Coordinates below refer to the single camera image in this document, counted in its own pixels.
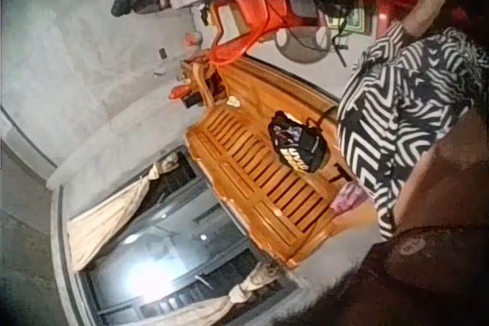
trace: window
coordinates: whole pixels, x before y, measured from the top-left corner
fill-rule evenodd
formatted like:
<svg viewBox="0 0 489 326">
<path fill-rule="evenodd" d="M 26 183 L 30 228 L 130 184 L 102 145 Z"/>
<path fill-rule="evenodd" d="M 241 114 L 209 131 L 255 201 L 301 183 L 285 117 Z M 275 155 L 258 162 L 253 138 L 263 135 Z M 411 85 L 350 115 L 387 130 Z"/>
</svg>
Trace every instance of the window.
<svg viewBox="0 0 489 326">
<path fill-rule="evenodd" d="M 125 324 L 227 295 L 263 255 L 218 203 L 186 151 L 151 183 L 131 223 L 82 274 L 100 325 Z M 236 306 L 226 323 L 278 302 L 295 288 L 280 279 Z"/>
</svg>

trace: picture frame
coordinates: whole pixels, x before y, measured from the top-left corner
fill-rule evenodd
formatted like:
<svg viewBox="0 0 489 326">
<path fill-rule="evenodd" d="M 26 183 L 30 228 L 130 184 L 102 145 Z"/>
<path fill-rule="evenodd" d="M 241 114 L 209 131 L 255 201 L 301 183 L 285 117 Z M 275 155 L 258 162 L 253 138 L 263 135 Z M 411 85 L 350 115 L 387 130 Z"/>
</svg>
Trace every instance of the picture frame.
<svg viewBox="0 0 489 326">
<path fill-rule="evenodd" d="M 346 21 L 345 32 L 353 32 L 356 34 L 368 34 L 368 23 L 365 14 L 364 0 L 355 0 L 355 6 L 348 15 Z M 342 22 L 341 18 L 326 17 L 328 26 L 331 29 L 337 30 Z"/>
</svg>

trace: black and white patterned shirt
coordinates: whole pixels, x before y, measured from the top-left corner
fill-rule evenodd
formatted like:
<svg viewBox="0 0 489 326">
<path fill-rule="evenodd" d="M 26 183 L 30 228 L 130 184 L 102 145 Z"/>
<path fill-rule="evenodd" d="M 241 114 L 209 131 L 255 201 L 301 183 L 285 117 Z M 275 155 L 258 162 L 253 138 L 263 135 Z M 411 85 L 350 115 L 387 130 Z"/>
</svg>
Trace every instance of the black and white patterned shirt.
<svg viewBox="0 0 489 326">
<path fill-rule="evenodd" d="M 380 230 L 413 167 L 487 92 L 489 56 L 455 28 L 411 42 L 394 24 L 360 57 L 338 109 L 338 145 L 371 195 Z"/>
</svg>

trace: tied curtain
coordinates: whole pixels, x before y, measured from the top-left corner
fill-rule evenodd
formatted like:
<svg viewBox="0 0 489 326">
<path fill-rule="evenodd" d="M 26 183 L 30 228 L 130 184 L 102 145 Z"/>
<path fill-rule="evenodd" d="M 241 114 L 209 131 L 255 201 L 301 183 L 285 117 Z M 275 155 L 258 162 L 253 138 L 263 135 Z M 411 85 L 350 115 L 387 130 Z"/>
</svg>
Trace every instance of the tied curtain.
<svg viewBox="0 0 489 326">
<path fill-rule="evenodd" d="M 150 181 L 179 166 L 177 155 L 156 162 L 149 173 L 66 224 L 71 268 L 80 271 L 132 218 L 150 186 Z"/>
<path fill-rule="evenodd" d="M 195 303 L 166 315 L 147 318 L 126 326 L 211 326 L 223 318 L 233 305 L 248 301 L 254 290 L 274 282 L 280 268 L 272 264 L 257 263 L 246 279 L 234 286 L 228 295 Z"/>
</svg>

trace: gray wall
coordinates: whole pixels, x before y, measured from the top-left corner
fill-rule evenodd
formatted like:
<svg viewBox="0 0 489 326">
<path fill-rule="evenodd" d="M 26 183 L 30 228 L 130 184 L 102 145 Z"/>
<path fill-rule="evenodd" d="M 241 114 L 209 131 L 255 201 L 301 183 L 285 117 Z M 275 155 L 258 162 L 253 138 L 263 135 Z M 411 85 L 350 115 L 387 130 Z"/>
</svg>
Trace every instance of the gray wall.
<svg viewBox="0 0 489 326">
<path fill-rule="evenodd" d="M 134 101 L 174 80 L 182 37 L 194 30 L 187 10 L 113 18 L 112 2 L 2 0 L 3 108 L 57 165 Z M 155 79 L 161 47 L 167 75 Z M 4 139 L 17 149 L 13 135 Z"/>
<path fill-rule="evenodd" d="M 66 324 L 50 251 L 50 192 L 2 152 L 0 304 L 19 325 Z"/>
</svg>

